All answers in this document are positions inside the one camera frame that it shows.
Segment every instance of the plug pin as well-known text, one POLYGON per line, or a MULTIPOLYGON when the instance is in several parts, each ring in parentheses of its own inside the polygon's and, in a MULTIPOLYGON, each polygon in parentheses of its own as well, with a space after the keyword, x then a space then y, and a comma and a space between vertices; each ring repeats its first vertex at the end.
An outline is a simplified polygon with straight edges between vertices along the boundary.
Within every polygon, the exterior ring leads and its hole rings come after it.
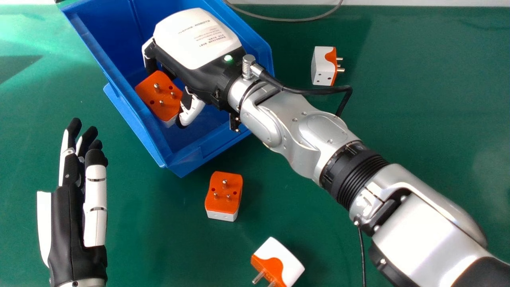
POLYGON ((253 284, 257 284, 259 283, 260 279, 262 279, 262 277, 264 277, 266 273, 264 272, 264 270, 262 270, 259 274, 257 274, 257 276, 251 281, 251 283, 253 284))

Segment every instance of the robotic hand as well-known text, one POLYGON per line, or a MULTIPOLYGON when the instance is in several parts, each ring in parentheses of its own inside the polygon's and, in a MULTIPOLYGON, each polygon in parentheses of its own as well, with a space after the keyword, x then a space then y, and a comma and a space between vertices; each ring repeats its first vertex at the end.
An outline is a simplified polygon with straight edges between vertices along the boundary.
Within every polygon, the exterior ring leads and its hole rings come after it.
POLYGON ((303 96, 334 90, 286 87, 200 8, 159 22, 142 52, 149 73, 159 62, 198 100, 230 113, 233 131, 242 122, 296 173, 328 191, 372 237, 370 259, 395 286, 510 285, 510 266, 486 250, 476 222, 404 167, 369 150, 340 119, 345 101, 331 114, 303 96))
POLYGON ((95 127, 76 142, 81 127, 73 118, 64 131, 57 190, 37 192, 39 246, 52 287, 103 287, 108 279, 108 161, 95 127))

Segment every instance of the blue box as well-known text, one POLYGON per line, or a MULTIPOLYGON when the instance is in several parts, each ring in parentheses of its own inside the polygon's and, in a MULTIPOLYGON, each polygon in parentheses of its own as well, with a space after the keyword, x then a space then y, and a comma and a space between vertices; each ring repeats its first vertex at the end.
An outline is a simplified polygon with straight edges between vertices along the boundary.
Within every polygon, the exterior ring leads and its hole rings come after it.
POLYGON ((230 130, 228 113, 206 106, 186 129, 165 128, 135 93, 147 77, 142 44, 163 18, 200 7, 225 23, 271 73, 271 48, 221 0, 83 0, 62 12, 108 79, 104 91, 156 163, 183 177, 250 134, 230 130))

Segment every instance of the green surface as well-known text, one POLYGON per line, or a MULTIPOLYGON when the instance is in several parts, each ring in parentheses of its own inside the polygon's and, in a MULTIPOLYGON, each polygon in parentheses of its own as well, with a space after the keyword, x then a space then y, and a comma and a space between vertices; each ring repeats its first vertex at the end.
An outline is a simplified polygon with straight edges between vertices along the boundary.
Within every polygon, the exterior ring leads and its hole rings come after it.
MULTIPOLYGON (((251 10, 297 17, 325 8, 251 10)), ((243 18, 271 45, 288 84, 309 86, 313 46, 336 46, 346 68, 337 84, 354 87, 343 116, 352 131, 465 208, 489 250, 510 261, 509 12, 342 7, 309 23, 243 18)), ((250 255, 269 236, 306 267, 295 286, 361 285, 347 212, 254 136, 184 179, 158 168, 55 6, 0 6, 0 70, 0 286, 47 284, 35 191, 55 189, 62 132, 74 116, 99 128, 110 161, 108 286, 250 286, 250 255), (215 170, 244 177, 234 223, 206 217, 215 170)), ((311 102, 334 111, 339 98, 311 102)), ((367 269, 369 286, 389 286, 367 269)))

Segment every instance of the gray cable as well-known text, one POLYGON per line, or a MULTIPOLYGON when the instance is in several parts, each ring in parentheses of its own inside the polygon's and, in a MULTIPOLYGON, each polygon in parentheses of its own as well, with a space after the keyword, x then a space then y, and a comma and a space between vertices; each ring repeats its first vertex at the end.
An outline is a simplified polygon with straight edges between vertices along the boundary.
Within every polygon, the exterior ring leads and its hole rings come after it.
POLYGON ((230 3, 228 0, 223 0, 223 2, 227 6, 229 6, 230 8, 232 8, 234 10, 236 10, 239 13, 242 13, 242 14, 245 14, 245 15, 257 18, 257 19, 268 20, 268 21, 276 21, 276 22, 308 22, 308 21, 314 21, 314 20, 322 19, 322 18, 330 15, 331 13, 337 11, 338 8, 340 8, 341 4, 344 2, 344 0, 340 0, 338 2, 338 4, 336 4, 333 8, 331 8, 331 10, 327 11, 326 13, 323 13, 323 14, 320 14, 320 15, 317 15, 317 16, 313 16, 313 17, 297 18, 297 19, 266 17, 266 16, 262 16, 262 15, 258 15, 258 14, 253 14, 253 13, 250 13, 250 12, 248 12, 246 10, 237 8, 236 6, 234 6, 234 4, 230 3))

